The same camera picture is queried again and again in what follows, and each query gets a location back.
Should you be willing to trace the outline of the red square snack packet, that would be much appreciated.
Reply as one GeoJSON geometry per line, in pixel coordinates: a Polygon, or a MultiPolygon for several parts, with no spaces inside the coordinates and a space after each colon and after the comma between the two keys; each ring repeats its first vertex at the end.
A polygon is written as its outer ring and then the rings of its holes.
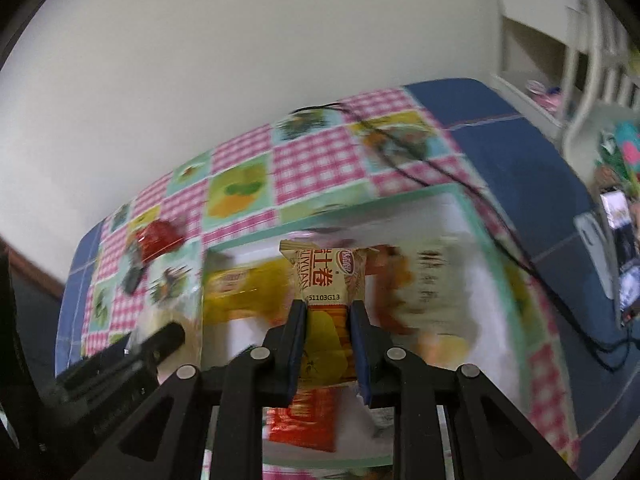
{"type": "Polygon", "coordinates": [[[337,411],[336,389],[300,390],[288,408],[267,411],[268,440],[333,453],[337,411]]]}

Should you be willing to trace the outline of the yellow cake snack bag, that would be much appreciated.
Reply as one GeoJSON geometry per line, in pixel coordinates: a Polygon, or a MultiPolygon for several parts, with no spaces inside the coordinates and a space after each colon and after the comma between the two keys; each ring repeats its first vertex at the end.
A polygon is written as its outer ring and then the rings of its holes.
{"type": "Polygon", "coordinates": [[[283,258],[216,271],[204,281],[203,324],[262,318],[280,325],[292,300],[292,266],[283,258]]]}

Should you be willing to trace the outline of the cream orange egg roll pack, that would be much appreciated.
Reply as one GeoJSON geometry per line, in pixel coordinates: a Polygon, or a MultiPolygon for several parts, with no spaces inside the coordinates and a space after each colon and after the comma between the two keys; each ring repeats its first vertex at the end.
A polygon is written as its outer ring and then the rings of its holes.
{"type": "Polygon", "coordinates": [[[321,248],[282,240],[280,253],[293,267],[294,297],[308,311],[298,388],[332,388],[356,379],[347,330],[348,308],[366,298],[367,262],[378,250],[321,248]]]}

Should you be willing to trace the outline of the red white snack packet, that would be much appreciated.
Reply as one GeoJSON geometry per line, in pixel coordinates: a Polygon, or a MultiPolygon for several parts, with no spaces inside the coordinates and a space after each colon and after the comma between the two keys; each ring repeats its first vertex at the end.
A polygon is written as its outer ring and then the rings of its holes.
{"type": "Polygon", "coordinates": [[[409,258],[396,246],[374,245],[368,248],[366,275],[372,278],[373,290],[368,301],[378,325],[392,335],[410,335],[413,329],[396,316],[406,303],[397,292],[413,282],[409,258]]]}

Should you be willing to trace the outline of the pink checkered fruit tablecloth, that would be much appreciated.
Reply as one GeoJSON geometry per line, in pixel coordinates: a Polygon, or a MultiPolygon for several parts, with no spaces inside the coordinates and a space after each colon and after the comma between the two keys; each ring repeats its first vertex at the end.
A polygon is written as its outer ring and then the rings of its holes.
{"type": "Polygon", "coordinates": [[[477,212],[511,252],[541,257],[573,234],[579,186],[542,133],[482,82],[451,78],[363,92],[338,112],[300,112],[221,143],[164,174],[80,241],[63,297],[58,366],[91,356],[134,327],[140,294],[118,292],[97,326],[89,310],[114,278],[130,235],[155,219],[186,220],[213,245],[461,180],[490,198],[477,212]]]}

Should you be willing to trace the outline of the silver green foil packet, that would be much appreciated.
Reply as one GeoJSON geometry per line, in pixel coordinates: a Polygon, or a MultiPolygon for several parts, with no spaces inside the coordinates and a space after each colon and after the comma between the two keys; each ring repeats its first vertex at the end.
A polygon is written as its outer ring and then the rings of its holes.
{"type": "Polygon", "coordinates": [[[127,296],[132,296],[139,287],[145,272],[145,264],[134,255],[126,255],[122,260],[122,280],[120,286],[127,296]]]}

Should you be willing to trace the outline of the red crinkled candy bag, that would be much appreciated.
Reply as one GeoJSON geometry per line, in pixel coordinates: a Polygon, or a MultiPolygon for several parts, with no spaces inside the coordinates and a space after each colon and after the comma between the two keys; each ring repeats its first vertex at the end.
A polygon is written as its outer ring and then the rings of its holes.
{"type": "Polygon", "coordinates": [[[169,221],[154,220],[134,234],[134,254],[146,266],[160,256],[179,249],[184,236],[169,221]]]}

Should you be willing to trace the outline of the white tray teal rim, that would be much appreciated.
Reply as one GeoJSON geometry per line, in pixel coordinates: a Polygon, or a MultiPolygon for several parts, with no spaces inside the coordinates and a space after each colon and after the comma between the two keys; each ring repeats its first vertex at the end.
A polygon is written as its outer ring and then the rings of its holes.
{"type": "MultiPolygon", "coordinates": [[[[392,290],[400,305],[393,315],[410,328],[392,335],[394,344],[455,370],[463,363],[480,370],[521,411],[529,404],[524,335],[506,271],[470,200],[457,185],[380,198],[329,209],[212,246],[204,276],[280,257],[280,240],[310,240],[323,247],[399,249],[399,269],[408,272],[392,290]],[[427,251],[444,255],[436,285],[427,285],[427,251]]],[[[202,367],[227,364],[249,346],[258,346],[271,323],[264,314],[239,320],[203,322],[202,367]]],[[[359,469],[392,463],[393,428],[378,429],[357,398],[354,382],[338,388],[336,451],[270,442],[264,429],[264,463],[300,469],[359,469]]]]}

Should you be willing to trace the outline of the phone on stand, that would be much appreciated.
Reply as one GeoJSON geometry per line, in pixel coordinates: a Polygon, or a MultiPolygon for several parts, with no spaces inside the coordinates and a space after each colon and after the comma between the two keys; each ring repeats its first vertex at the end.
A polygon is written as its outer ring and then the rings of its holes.
{"type": "Polygon", "coordinates": [[[618,186],[600,188],[597,210],[574,218],[574,226],[596,268],[616,323],[626,327],[639,315],[639,248],[627,196],[618,186]]]}

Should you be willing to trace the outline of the blue plaid under cloth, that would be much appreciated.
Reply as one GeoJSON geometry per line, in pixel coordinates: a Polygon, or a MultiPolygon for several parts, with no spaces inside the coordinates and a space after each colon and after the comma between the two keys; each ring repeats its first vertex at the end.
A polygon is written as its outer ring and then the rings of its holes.
{"type": "MultiPolygon", "coordinates": [[[[363,185],[367,196],[385,196],[457,177],[491,194],[544,281],[585,332],[605,342],[622,338],[612,302],[574,226],[576,216],[593,211],[587,188],[552,143],[498,93],[475,79],[454,78],[366,92],[347,103],[363,117],[406,115],[423,122],[434,133],[428,146],[435,166],[412,162],[405,174],[378,169],[344,124],[293,140],[279,126],[263,125],[215,144],[205,156],[213,174],[257,157],[268,162],[268,200],[258,211],[206,228],[204,181],[177,191],[174,176],[166,172],[130,200],[128,218],[184,212],[194,233],[222,242],[276,226],[286,207],[322,193],[363,185]]],[[[638,420],[639,353],[626,347],[595,360],[547,300],[535,295],[534,303],[534,421],[573,456],[578,474],[588,477],[638,420]]]]}

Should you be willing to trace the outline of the white shelf furniture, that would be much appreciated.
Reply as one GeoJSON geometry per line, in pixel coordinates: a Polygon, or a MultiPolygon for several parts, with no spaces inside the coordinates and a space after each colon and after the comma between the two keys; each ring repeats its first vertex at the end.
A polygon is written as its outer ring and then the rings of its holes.
{"type": "Polygon", "coordinates": [[[592,111],[639,110],[639,67],[604,0],[489,0],[494,88],[557,148],[574,148],[592,111]]]}

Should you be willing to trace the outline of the dark wooden door frame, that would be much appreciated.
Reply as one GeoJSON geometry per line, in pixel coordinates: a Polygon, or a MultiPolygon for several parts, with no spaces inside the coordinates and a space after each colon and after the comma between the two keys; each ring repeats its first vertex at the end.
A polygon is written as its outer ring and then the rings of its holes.
{"type": "Polygon", "coordinates": [[[63,298],[64,284],[54,276],[38,268],[29,258],[17,252],[4,240],[1,241],[1,253],[8,257],[9,268],[40,292],[49,297],[61,300],[63,298]]]}

